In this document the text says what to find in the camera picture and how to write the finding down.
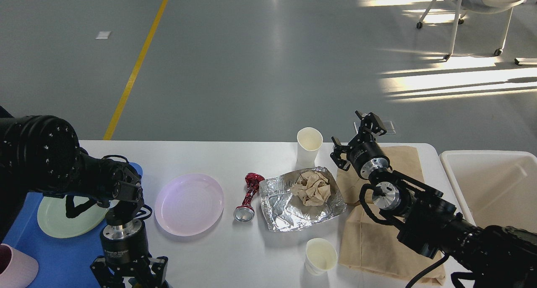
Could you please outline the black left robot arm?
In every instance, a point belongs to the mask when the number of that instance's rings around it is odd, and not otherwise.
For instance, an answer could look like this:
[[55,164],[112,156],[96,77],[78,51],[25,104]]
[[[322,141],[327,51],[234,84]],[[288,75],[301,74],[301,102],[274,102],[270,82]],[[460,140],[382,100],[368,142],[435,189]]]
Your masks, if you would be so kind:
[[142,176],[120,155],[94,158],[79,145],[72,125],[52,115],[1,118],[1,238],[27,194],[65,199],[67,218],[90,207],[107,209],[101,256],[90,266],[102,288],[168,288],[166,256],[149,252]]

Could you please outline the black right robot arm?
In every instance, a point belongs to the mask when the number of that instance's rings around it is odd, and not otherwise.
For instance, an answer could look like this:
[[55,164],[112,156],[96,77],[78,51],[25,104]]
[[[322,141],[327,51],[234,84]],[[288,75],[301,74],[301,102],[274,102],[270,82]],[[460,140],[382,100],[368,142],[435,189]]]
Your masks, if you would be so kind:
[[332,137],[332,160],[344,171],[353,167],[366,181],[359,202],[368,217],[399,230],[397,240],[414,252],[432,259],[444,256],[412,278],[412,287],[426,273],[453,257],[467,272],[454,272],[451,282],[473,280],[475,288],[535,288],[537,282],[536,234],[512,226],[480,228],[466,221],[443,193],[391,167],[377,136],[387,133],[374,113],[356,111],[357,135],[346,145]]

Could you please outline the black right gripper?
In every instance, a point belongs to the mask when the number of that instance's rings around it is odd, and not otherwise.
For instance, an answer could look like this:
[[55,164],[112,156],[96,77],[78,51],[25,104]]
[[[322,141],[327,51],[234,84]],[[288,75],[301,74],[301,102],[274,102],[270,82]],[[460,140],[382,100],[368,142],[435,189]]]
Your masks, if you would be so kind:
[[357,175],[364,180],[370,179],[370,175],[378,172],[386,172],[391,167],[391,162],[382,148],[376,143],[376,137],[383,136],[387,129],[382,120],[373,112],[368,114],[355,111],[360,120],[360,125],[355,135],[355,141],[359,145],[342,145],[341,141],[332,136],[334,144],[330,158],[338,169],[348,171],[353,166]]

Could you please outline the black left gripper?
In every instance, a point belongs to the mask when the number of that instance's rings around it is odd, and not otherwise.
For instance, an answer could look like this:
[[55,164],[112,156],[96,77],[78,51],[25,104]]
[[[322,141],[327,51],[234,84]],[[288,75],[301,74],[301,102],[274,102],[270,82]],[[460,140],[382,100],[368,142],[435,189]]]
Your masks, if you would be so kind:
[[106,225],[100,234],[104,257],[97,257],[90,270],[100,288],[125,288],[121,276],[148,276],[146,288],[168,288],[167,256],[149,256],[146,226],[142,220]]

